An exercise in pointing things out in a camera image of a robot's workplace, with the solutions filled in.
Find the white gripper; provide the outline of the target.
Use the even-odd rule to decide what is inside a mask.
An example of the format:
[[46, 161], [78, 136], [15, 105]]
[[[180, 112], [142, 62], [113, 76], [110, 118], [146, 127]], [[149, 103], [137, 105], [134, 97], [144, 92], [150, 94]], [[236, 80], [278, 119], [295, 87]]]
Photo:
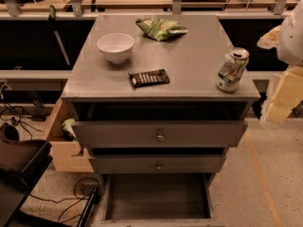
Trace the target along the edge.
[[[284, 19], [259, 38], [257, 46], [276, 48], [277, 57], [291, 65], [303, 65], [303, 0]], [[289, 66], [275, 77], [267, 93], [264, 119], [272, 123], [283, 122], [303, 100], [303, 66]]]

